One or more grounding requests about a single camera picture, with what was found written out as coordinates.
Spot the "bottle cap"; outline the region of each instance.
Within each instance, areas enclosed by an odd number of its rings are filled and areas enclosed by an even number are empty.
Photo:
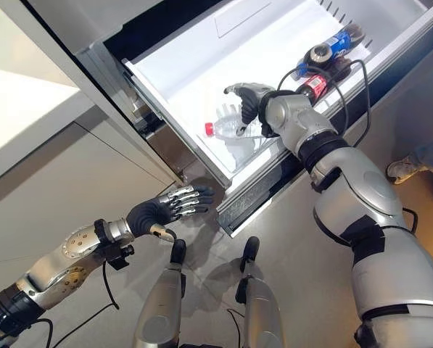
[[[205,132],[207,133],[207,136],[214,136],[215,130],[213,128],[213,124],[211,122],[205,123]]]

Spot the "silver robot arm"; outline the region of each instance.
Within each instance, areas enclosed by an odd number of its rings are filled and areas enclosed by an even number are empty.
[[[207,211],[212,194],[206,186],[187,186],[135,206],[126,219],[97,220],[71,233],[0,292],[0,347],[13,344],[34,320],[79,289],[103,262],[116,270],[127,266],[125,258],[133,254],[130,243],[135,238],[152,234],[174,242],[176,235],[164,225]]]
[[[240,86],[261,92],[250,83],[229,89],[240,95]],[[381,171],[338,136],[306,96],[265,89],[256,112],[321,193],[313,210],[320,229],[354,253],[352,287],[363,322],[356,341],[363,348],[433,347],[433,258],[409,233]]]

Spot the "shoe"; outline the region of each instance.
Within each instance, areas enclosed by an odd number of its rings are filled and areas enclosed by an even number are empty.
[[[425,170],[428,170],[426,166],[413,162],[411,156],[407,156],[400,161],[390,163],[387,167],[386,174],[393,184],[399,185],[416,173]]]

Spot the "black cable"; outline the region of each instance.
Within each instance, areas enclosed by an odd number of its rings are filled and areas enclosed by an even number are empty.
[[[116,303],[115,299],[113,298],[112,291],[110,290],[110,285],[108,284],[108,279],[107,279],[107,261],[103,262],[103,265],[102,265],[102,275],[103,275],[103,282],[105,284],[105,288],[107,289],[108,297],[110,298],[110,301],[112,302],[112,305],[114,305],[117,310],[120,310],[120,306],[119,306],[118,303]]]
[[[361,68],[363,69],[364,87],[365,87],[365,94],[366,94],[366,128],[365,128],[363,134],[361,134],[360,138],[358,138],[358,140],[353,144],[353,147],[357,147],[359,145],[359,143],[364,139],[366,134],[368,134],[369,128],[371,128],[371,96],[369,93],[368,71],[366,69],[365,62],[361,59],[356,59],[356,60],[353,60],[353,61],[347,63],[346,65],[344,65],[344,67],[341,70],[336,72],[336,74],[330,78],[330,80],[328,81],[328,84],[330,82],[332,85],[334,85],[333,82],[335,83],[335,78],[337,76],[339,76],[340,74],[342,74],[346,69],[348,69],[349,67],[351,67],[354,64],[361,65]]]
[[[110,285],[108,284],[108,279],[107,279],[107,262],[104,261],[103,265],[102,265],[102,276],[103,276],[103,281],[105,284],[105,288],[107,289],[107,293],[108,296],[110,298],[111,303],[107,304],[105,307],[103,307],[102,309],[100,309],[99,311],[97,311],[95,314],[93,314],[91,317],[89,317],[88,319],[86,319],[85,321],[83,321],[81,324],[79,324],[78,326],[76,326],[73,330],[71,330],[70,332],[68,332],[66,335],[64,335],[60,340],[58,340],[58,342],[52,347],[58,347],[58,345],[60,343],[62,343],[66,338],[68,338],[71,334],[73,334],[74,332],[76,332],[79,328],[82,328],[85,324],[87,324],[90,320],[94,319],[98,314],[100,314],[101,312],[103,312],[104,310],[106,310],[108,307],[114,306],[117,310],[120,309],[120,306],[118,305],[118,303],[116,303],[115,299],[113,298],[113,294],[110,290]]]
[[[36,320],[30,322],[26,329],[30,328],[32,325],[37,324],[37,323],[48,323],[49,324],[49,335],[47,337],[47,343],[46,343],[45,347],[50,348],[51,336],[54,333],[54,324],[52,323],[52,321],[50,319],[40,318],[40,319],[36,319]],[[16,330],[13,330],[13,331],[10,331],[9,333],[4,334],[2,337],[0,337],[0,341],[4,340],[8,336],[11,336],[14,332],[16,332]]]
[[[243,315],[243,314],[240,313],[240,312],[237,312],[236,310],[233,310],[232,308],[228,308],[227,310],[228,310],[229,312],[234,312],[234,313],[240,315],[241,317],[245,318],[245,315]]]
[[[413,216],[413,225],[411,226],[411,234],[416,234],[416,229],[418,228],[418,213],[415,212],[414,210],[411,210],[409,208],[405,208],[403,207],[403,211],[404,212],[409,212],[410,214],[412,214]]]
[[[339,96],[340,96],[340,99],[342,100],[342,106],[343,106],[343,108],[344,108],[344,114],[345,114],[345,117],[344,117],[344,127],[343,127],[343,129],[342,129],[342,131],[340,132],[340,136],[343,136],[344,134],[345,134],[345,131],[347,130],[347,128],[348,128],[348,123],[349,123],[349,119],[350,119],[350,116],[349,116],[349,113],[348,113],[348,107],[347,107],[347,102],[345,101],[345,97],[344,97],[344,95],[342,94],[342,92],[340,91],[340,88],[339,88],[339,85],[337,85],[337,82],[335,82],[335,80],[333,80],[333,78],[331,78],[331,76],[330,76],[330,74],[327,72],[327,71],[325,71],[325,70],[322,70],[322,69],[320,69],[319,67],[311,67],[311,66],[306,66],[306,67],[295,67],[295,68],[293,68],[292,70],[290,70],[288,73],[286,73],[286,75],[284,75],[283,77],[282,77],[282,79],[281,79],[281,81],[279,82],[279,84],[278,84],[278,86],[277,86],[277,91],[279,91],[280,89],[281,89],[281,87],[282,87],[282,83],[284,83],[284,81],[292,74],[292,73],[295,73],[295,72],[297,72],[298,70],[311,70],[311,71],[314,71],[315,73],[320,73],[320,74],[322,74],[322,76],[323,77],[325,77],[327,80],[328,80],[328,82],[327,82],[327,84],[326,84],[326,87],[327,87],[327,85],[328,84],[332,84],[333,85],[333,87],[336,89],[336,91],[337,91],[337,93],[339,94]]]
[[[231,315],[232,320],[234,321],[234,324],[236,324],[236,328],[237,328],[237,348],[241,348],[240,347],[240,328],[239,328],[239,324],[237,323],[236,317],[234,317],[234,314],[232,314],[232,311],[230,311],[230,309],[226,309],[228,311],[228,313]]]
[[[100,314],[101,312],[103,312],[104,310],[106,310],[108,307],[114,306],[113,303],[107,304],[105,307],[103,307],[101,310],[99,310],[98,312],[96,312],[95,314],[93,314],[90,318],[86,319],[85,321],[83,321],[80,325],[76,326],[73,330],[71,330],[70,332],[68,332],[66,335],[64,335],[61,339],[58,340],[58,342],[52,347],[58,347],[58,345],[60,343],[62,343],[65,339],[67,339],[71,334],[73,334],[75,331],[77,331],[79,328],[82,328],[85,324],[87,324],[90,320],[94,319],[98,314]]]
[[[411,233],[410,230],[408,230],[406,227],[402,227],[402,226],[389,225],[389,226],[381,227],[382,230],[386,230],[386,229],[388,229],[388,228],[396,228],[396,229],[398,229],[398,230],[402,230],[402,231],[405,231],[405,232]]]

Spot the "refrigerator drawer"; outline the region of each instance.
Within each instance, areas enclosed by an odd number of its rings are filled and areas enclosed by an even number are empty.
[[[274,168],[288,154],[278,138],[223,141],[206,136],[205,123],[221,117],[224,105],[240,103],[236,96],[224,95],[223,89],[237,82],[277,86],[311,46],[351,21],[362,27],[366,37],[347,57],[366,62],[375,102],[397,82],[395,76],[418,61],[400,58],[433,28],[433,6],[428,9],[418,0],[222,1],[135,58],[117,58],[144,101],[226,188],[219,208],[224,213],[264,175],[271,173],[274,178],[272,173],[280,173]],[[373,83],[379,77],[380,82]],[[296,89],[303,82],[287,78],[283,88]],[[363,114],[363,87],[358,67],[340,83],[345,98],[355,104],[349,106],[355,120]],[[328,93],[315,108],[334,117],[333,123],[340,127],[337,92]]]

